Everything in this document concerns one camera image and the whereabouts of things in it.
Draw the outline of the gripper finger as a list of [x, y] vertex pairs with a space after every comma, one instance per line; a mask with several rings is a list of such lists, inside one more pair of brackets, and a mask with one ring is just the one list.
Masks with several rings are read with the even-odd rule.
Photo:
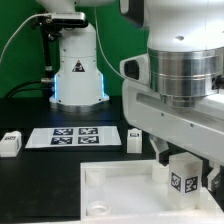
[[221, 184], [221, 166], [214, 161], [210, 161], [209, 167], [211, 168], [211, 171], [207, 176], [208, 190], [214, 192]]

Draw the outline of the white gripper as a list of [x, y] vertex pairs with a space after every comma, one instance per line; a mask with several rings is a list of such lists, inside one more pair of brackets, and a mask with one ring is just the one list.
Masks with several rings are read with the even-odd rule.
[[125, 80], [122, 101], [127, 122], [152, 134], [149, 140], [161, 165], [169, 163], [166, 141], [224, 165], [224, 94], [203, 97], [194, 108], [179, 109], [162, 103], [147, 86]]

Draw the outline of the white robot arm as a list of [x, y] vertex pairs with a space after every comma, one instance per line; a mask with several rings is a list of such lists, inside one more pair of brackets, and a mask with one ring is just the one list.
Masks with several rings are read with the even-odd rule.
[[147, 51], [120, 63], [128, 123], [155, 148], [175, 144], [211, 162], [208, 188], [224, 167], [224, 0], [37, 0], [43, 24], [59, 35], [60, 69], [50, 102], [65, 111], [105, 101], [95, 30], [83, 7], [118, 2], [122, 16], [148, 30]]

